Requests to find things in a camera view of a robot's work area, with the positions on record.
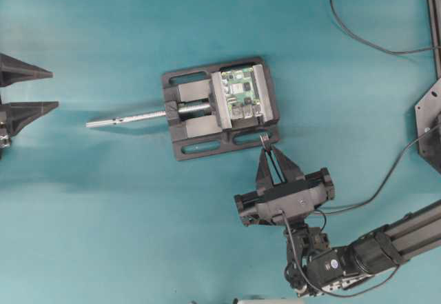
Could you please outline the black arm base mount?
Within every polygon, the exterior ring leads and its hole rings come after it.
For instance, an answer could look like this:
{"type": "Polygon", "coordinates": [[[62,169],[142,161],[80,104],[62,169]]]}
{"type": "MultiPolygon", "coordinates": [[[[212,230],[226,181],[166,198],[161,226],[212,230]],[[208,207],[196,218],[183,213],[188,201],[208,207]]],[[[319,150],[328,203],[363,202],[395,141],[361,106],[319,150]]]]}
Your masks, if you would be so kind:
{"type": "MultiPolygon", "coordinates": [[[[440,0],[427,0],[432,42],[440,45],[440,0]]],[[[435,83],[415,105],[419,155],[440,171],[440,51],[434,51],[435,83]]]]}

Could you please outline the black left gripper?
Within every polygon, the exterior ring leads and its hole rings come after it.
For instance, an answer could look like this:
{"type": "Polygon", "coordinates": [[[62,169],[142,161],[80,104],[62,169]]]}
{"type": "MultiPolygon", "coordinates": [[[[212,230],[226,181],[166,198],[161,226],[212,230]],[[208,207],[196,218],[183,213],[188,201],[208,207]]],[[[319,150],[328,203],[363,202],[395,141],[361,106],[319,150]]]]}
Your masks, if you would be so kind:
{"type": "MultiPolygon", "coordinates": [[[[53,73],[1,53],[1,87],[37,79],[49,79],[53,73]]],[[[1,153],[10,147],[10,135],[17,135],[25,126],[59,106],[58,101],[15,102],[1,104],[1,153]]]]}

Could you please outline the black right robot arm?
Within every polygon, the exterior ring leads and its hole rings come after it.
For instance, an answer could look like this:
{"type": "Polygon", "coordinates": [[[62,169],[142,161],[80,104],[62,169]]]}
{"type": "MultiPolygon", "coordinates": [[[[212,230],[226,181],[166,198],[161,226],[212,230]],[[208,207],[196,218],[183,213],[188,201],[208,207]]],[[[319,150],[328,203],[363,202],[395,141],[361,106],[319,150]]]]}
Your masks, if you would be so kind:
{"type": "Polygon", "coordinates": [[[321,227],[305,219],[334,198],[327,169],[304,174],[279,149],[260,153],[256,190],[234,200],[245,226],[283,226],[287,239],[285,280],[299,297],[334,295],[388,270],[396,273],[413,257],[440,246],[440,202],[436,201],[352,243],[331,247],[321,227]]]}

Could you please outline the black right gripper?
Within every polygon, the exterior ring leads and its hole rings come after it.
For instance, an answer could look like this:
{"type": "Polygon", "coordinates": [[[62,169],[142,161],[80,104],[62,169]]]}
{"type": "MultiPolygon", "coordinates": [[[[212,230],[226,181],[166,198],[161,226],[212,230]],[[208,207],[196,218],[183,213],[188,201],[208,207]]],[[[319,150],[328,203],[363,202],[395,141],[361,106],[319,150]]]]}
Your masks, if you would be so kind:
{"type": "Polygon", "coordinates": [[[276,147],[271,148],[271,163],[281,183],[274,185],[263,148],[256,191],[234,197],[243,225],[283,225],[284,216],[294,223],[303,222],[334,198],[334,184],[327,168],[305,176],[300,167],[276,147]]]}

